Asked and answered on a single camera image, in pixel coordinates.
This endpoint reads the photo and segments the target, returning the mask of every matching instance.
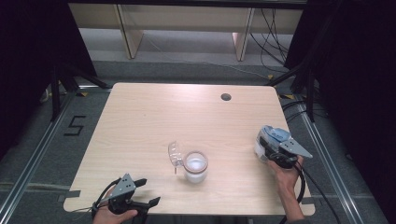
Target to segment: cable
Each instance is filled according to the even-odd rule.
[[[315,187],[318,189],[318,191],[320,192],[320,194],[322,195],[324,201],[326,202],[327,205],[329,205],[330,210],[332,210],[332,214],[334,215],[335,219],[337,220],[337,223],[341,223],[340,218],[337,216],[337,214],[335,213],[334,208],[332,207],[332,205],[330,204],[329,200],[327,199],[326,195],[323,193],[323,191],[321,190],[321,188],[318,186],[318,183],[312,178],[312,176],[305,170],[305,168],[300,164],[300,167],[302,169],[302,171],[306,174],[306,176],[308,176],[308,178],[311,180],[311,182],[315,185]]]
[[[256,40],[256,38],[254,37],[254,35],[252,33],[250,33],[250,36],[253,38],[253,40],[257,43],[257,45],[259,45],[259,47],[264,50],[267,54],[269,54],[271,57],[273,57],[277,62],[279,62],[280,64],[284,64],[282,61],[280,61],[274,54],[272,54],[270,51],[268,51],[267,49],[265,49],[260,43],[259,41]]]
[[[114,180],[113,182],[111,182],[106,188],[105,190],[103,190],[103,192],[100,194],[98,200],[96,201],[96,203],[94,203],[94,208],[97,209],[99,208],[98,205],[100,204],[100,202],[103,199],[103,196],[106,194],[106,192],[113,186],[113,185],[117,185],[120,182],[121,178],[118,178],[117,180]]]
[[[183,63],[203,63],[203,64],[207,63],[207,64],[216,65],[216,66],[232,68],[232,69],[234,69],[234,70],[236,70],[236,71],[239,71],[239,72],[242,72],[242,73],[252,74],[252,75],[259,76],[259,77],[263,77],[263,78],[265,78],[265,79],[269,79],[268,77],[265,77],[264,75],[261,75],[261,74],[258,74],[258,73],[254,73],[254,72],[245,71],[245,70],[241,70],[241,69],[239,69],[239,68],[235,68],[235,67],[230,66],[230,65],[227,65],[227,64],[217,64],[217,63],[210,63],[210,62],[193,62],[193,61],[186,61],[186,60],[181,60],[181,59],[174,59],[174,58],[171,58],[171,57],[167,56],[167,55],[165,54],[165,52],[163,52],[162,49],[160,49],[157,45],[155,45],[155,44],[152,42],[152,40],[151,40],[149,37],[147,37],[146,35],[145,35],[145,38],[148,40],[148,42],[149,42],[155,49],[157,49],[160,53],[162,53],[163,56],[164,56],[165,58],[167,58],[167,59],[169,59],[169,60],[171,60],[171,61],[174,61],[174,62],[183,62]]]
[[[288,108],[292,107],[293,105],[304,104],[304,103],[305,103],[304,100],[293,101],[293,102],[291,102],[291,103],[282,105],[282,110],[283,110],[283,112],[285,112]]]
[[[293,115],[290,115],[289,117],[286,118],[286,122],[291,122],[293,119],[297,118],[299,115],[302,115],[305,112],[306,112],[306,110],[297,112]]]
[[[267,65],[265,65],[264,62],[262,61],[262,52],[260,54],[260,61],[262,62],[262,66],[264,66],[264,68],[266,68],[266,69],[268,69],[270,71],[274,71],[274,72],[279,72],[279,73],[283,73],[283,74],[286,73],[286,72],[282,72],[282,71],[279,71],[279,70],[275,70],[275,69],[269,68]]]
[[[285,60],[286,60],[286,57],[285,57],[284,53],[288,53],[289,50],[288,50],[286,47],[284,47],[283,45],[281,45],[281,44],[279,43],[279,39],[277,38],[276,23],[275,23],[276,9],[273,9],[272,12],[273,12],[273,15],[272,15],[272,19],[273,19],[273,20],[272,20],[271,25],[270,25],[269,22],[268,22],[268,20],[267,20],[267,18],[265,17],[264,11],[262,10],[262,16],[264,17],[265,23],[267,24],[268,31],[269,31],[268,36],[265,38],[265,39],[266,39],[265,43],[268,42],[268,41],[267,41],[267,40],[268,40],[268,37],[269,37],[269,35],[271,35],[271,36],[273,37],[273,39],[275,40],[275,42],[277,43],[278,47],[273,46],[273,45],[272,45],[271,43],[269,43],[269,42],[268,42],[268,44],[270,44],[273,48],[278,49],[280,55],[282,56],[282,59],[285,61]]]
[[[88,209],[88,210],[86,212],[84,212],[81,216],[73,218],[73,221],[78,221],[78,220],[82,219],[83,217],[85,217],[85,215],[87,215],[87,213],[89,213],[92,210],[92,207],[80,208],[80,209],[72,211],[72,213],[74,213],[74,212],[82,211],[85,209]]]

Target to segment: floor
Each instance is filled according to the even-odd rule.
[[[130,66],[141,63],[158,65],[155,67],[157,70],[162,67],[178,68],[181,76],[186,71],[183,70],[184,67],[193,66],[203,73],[207,67],[210,67],[218,68],[222,73],[224,71],[238,73],[238,76],[248,77],[251,83],[264,84],[268,76],[286,71],[279,62],[282,62],[282,56],[278,49],[268,48],[277,60],[267,53],[262,55],[262,50],[252,38],[247,44],[245,60],[238,62],[231,34],[146,31],[135,59],[128,60],[120,31],[91,29],[80,31],[92,60],[101,73],[110,71],[108,73],[116,74],[121,69],[128,70]],[[260,34],[254,36],[263,43],[263,36]],[[291,39],[292,35],[278,36],[279,43],[285,48],[289,46]],[[261,71],[262,64],[268,66],[265,68],[265,73]],[[134,69],[142,74],[147,72],[145,71],[147,67],[134,67]],[[115,76],[105,79],[114,81],[125,78],[122,74]],[[279,84],[276,87],[277,92],[280,95],[290,94],[288,86],[291,81],[286,80]],[[87,88],[91,85],[84,80],[80,80],[80,84]],[[49,121],[50,102],[43,103],[21,135],[20,143],[0,162],[0,202],[8,202],[12,199],[16,201],[10,207],[2,207],[0,214],[6,215],[0,220],[1,223],[89,222],[89,215],[65,214],[62,209],[65,193],[78,168],[77,165],[70,166],[68,161],[78,161],[84,155],[90,134],[100,117],[100,108],[103,108],[109,94],[108,91],[97,89],[87,89],[86,92],[89,93],[88,97],[79,97],[82,92],[77,96],[69,94],[62,96],[64,105],[68,105],[69,109],[61,115],[62,120],[57,124]],[[292,101],[281,99],[281,104],[285,105]],[[94,106],[99,109],[91,111],[90,108]],[[317,180],[326,198],[334,205],[341,223],[388,223],[370,190],[362,181],[359,171],[354,167],[353,161],[345,156],[347,150],[343,148],[331,121],[326,118],[325,110],[320,105],[316,106],[315,123],[310,123],[304,115],[296,116],[304,110],[303,105],[285,110],[290,131],[297,133],[295,138],[306,143],[306,147],[316,148],[313,153],[316,159],[306,164],[307,170]],[[79,138],[67,138],[65,141],[64,134],[73,132],[73,129],[68,127],[69,120],[80,114],[89,115],[84,125],[87,133],[82,133]],[[48,140],[42,141],[41,139],[45,139],[42,136],[47,136]],[[67,150],[73,150],[73,153],[68,153]],[[315,223],[335,223],[334,216],[320,192],[315,189],[311,181],[308,181],[308,186],[311,188],[317,208],[311,220]],[[279,220],[279,217],[251,217],[250,223],[278,223]]]

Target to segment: black curtain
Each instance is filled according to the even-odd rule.
[[[333,0],[326,1],[316,6],[317,0],[307,0],[306,9],[303,11],[297,29],[291,40],[288,57],[284,66],[292,69],[300,64],[317,37],[320,28],[323,26],[326,17],[334,5]]]
[[[66,1],[0,1],[0,159],[18,142],[59,62],[96,76]]]
[[[317,80],[329,115],[389,223],[396,223],[396,3],[345,1]]]

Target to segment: glass cup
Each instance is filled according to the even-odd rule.
[[[202,182],[207,175],[207,156],[201,151],[191,151],[184,158],[184,169],[186,179],[193,184]]]

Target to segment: black cable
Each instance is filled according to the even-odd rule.
[[[117,180],[114,180],[113,182],[111,182],[106,188],[105,190],[103,190],[103,192],[100,194],[98,200],[95,203],[95,207],[98,208],[98,205],[100,203],[100,201],[102,201],[103,196],[106,194],[106,192],[113,186],[113,185],[117,185],[120,182],[121,178],[118,178]]]
[[[286,73],[286,72],[275,70],[275,69],[272,69],[272,68],[266,66],[263,61],[262,61],[262,66],[270,71],[274,71],[274,72],[278,72],[278,73]]]
[[[321,188],[319,187],[318,183],[312,178],[312,176],[305,170],[305,168],[303,166],[300,167],[302,169],[302,171],[306,174],[306,176],[308,176],[308,178],[311,180],[311,182],[315,185],[315,187],[318,189],[319,193],[322,195],[324,201],[326,202],[327,205],[329,205],[330,210],[332,210],[332,214],[334,215],[335,219],[337,220],[337,223],[341,223],[340,218],[337,216],[337,214],[335,213],[334,208],[332,207],[332,205],[330,204],[329,200],[327,199],[326,195],[323,193],[323,191],[321,190]]]
[[[293,165],[293,167],[294,167],[294,169],[297,170],[298,176],[301,179],[301,190],[300,190],[300,194],[297,197],[297,202],[300,203],[303,200],[303,197],[305,194],[305,177],[303,174],[303,167],[301,166],[301,164],[300,164],[300,168],[298,168],[295,164]]]
[[[271,57],[273,57],[277,62],[279,62],[280,64],[284,64],[282,61],[280,61],[274,54],[272,54],[270,51],[268,51],[267,49],[265,49],[257,40],[256,38],[253,36],[252,33],[250,33],[250,36],[253,38],[253,40],[257,43],[257,45],[259,45],[259,47],[264,50],[267,54],[269,54]]]
[[[288,108],[292,107],[293,105],[297,105],[297,104],[304,104],[305,101],[304,100],[299,100],[299,101],[293,101],[291,103],[282,105],[282,110],[286,111]]]
[[[82,210],[87,210],[87,212],[89,212],[89,211],[91,211],[91,209],[92,209],[92,207],[79,208],[79,209],[71,211],[71,213],[79,212],[79,211],[82,211]]]
[[[273,20],[272,20],[272,22],[271,22],[271,26],[270,26],[270,24],[268,23],[268,20],[267,20],[267,18],[265,17],[265,14],[264,14],[264,12],[263,12],[263,10],[262,10],[262,16],[264,17],[264,20],[265,20],[265,23],[267,24],[267,27],[268,27],[268,30],[269,30],[269,34],[268,35],[271,35],[272,37],[273,37],[273,39],[275,40],[275,42],[277,43],[277,45],[278,45],[278,48],[276,48],[275,46],[274,46],[274,48],[275,49],[279,49],[281,52],[281,54],[283,54],[283,52],[286,52],[287,53],[287,51],[289,51],[286,47],[284,47],[283,45],[281,45],[280,43],[279,43],[279,40],[278,40],[278,38],[277,38],[277,32],[276,32],[276,23],[275,23],[275,14],[276,14],[276,10],[275,9],[273,9]],[[274,33],[272,32],[272,29],[273,29],[273,25],[274,25],[274,30],[275,30],[275,32],[276,32],[276,34],[274,35]]]
[[[271,44],[270,42],[268,42],[268,38],[269,37],[270,37],[270,34],[267,34],[267,37],[265,37],[264,34],[262,34],[262,38],[265,40],[265,42],[262,45],[265,46],[266,44],[269,44],[272,48],[279,49],[279,47],[277,47],[277,46]]]
[[[268,33],[267,37],[264,37],[264,34],[262,34],[262,38],[264,38],[264,40],[265,40],[264,44],[262,44],[263,47],[265,46],[266,43],[268,43],[269,37],[270,37],[269,33]]]
[[[302,115],[305,112],[306,112],[306,110],[290,115],[289,117],[286,118],[286,122],[292,121],[293,119],[297,118],[299,115]]]

